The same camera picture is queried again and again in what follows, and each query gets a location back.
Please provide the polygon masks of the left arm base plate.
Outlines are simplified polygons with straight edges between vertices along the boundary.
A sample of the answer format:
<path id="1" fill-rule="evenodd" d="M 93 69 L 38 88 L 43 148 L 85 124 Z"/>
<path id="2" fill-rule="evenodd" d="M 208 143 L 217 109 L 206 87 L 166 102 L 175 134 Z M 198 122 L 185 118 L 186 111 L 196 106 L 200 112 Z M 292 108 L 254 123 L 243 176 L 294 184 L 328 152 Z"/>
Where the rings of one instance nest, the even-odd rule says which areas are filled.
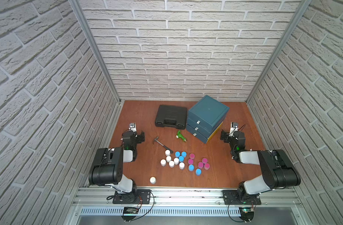
<path id="1" fill-rule="evenodd" d="M 150 189 L 138 189 L 137 192 L 120 194 L 114 193 L 113 204 L 149 204 L 151 197 Z"/>

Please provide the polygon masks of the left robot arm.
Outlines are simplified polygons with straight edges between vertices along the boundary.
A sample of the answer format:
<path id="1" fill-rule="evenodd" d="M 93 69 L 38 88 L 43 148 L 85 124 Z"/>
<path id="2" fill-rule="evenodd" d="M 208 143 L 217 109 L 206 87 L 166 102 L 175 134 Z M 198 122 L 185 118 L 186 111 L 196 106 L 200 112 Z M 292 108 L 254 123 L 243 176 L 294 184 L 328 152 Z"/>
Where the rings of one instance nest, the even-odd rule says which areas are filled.
<path id="1" fill-rule="evenodd" d="M 128 130 L 122 134 L 120 147 L 98 149 L 89 171 L 89 183 L 110 186 L 118 194 L 136 193 L 136 183 L 123 174 L 123 165 L 136 161 L 137 145 L 144 141 L 144 132 L 137 134 L 135 131 Z"/>

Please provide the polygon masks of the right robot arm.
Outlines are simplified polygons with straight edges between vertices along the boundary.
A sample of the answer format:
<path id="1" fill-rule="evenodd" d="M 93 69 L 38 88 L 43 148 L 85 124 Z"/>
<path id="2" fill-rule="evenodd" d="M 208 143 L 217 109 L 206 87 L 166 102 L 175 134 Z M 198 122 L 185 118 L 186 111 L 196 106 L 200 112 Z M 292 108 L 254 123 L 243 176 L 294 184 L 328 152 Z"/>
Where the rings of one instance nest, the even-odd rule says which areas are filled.
<path id="1" fill-rule="evenodd" d="M 230 145 L 230 153 L 237 163 L 258 165 L 261 169 L 260 176 L 239 183 L 236 199 L 246 200 L 260 193 L 301 184 L 301 176 L 284 150 L 248 151 L 241 131 L 229 134 L 223 130 L 221 140 Z"/>

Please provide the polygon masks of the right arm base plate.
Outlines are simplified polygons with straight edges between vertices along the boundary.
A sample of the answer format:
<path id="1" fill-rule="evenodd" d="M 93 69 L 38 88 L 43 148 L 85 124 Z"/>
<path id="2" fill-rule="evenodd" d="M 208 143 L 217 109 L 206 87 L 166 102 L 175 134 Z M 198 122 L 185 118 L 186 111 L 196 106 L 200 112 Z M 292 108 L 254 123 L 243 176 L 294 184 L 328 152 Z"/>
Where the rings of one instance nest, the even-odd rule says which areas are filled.
<path id="1" fill-rule="evenodd" d="M 223 190 L 222 195 L 225 205 L 261 205 L 259 195 L 248 195 L 247 193 L 241 193 L 238 190 Z"/>

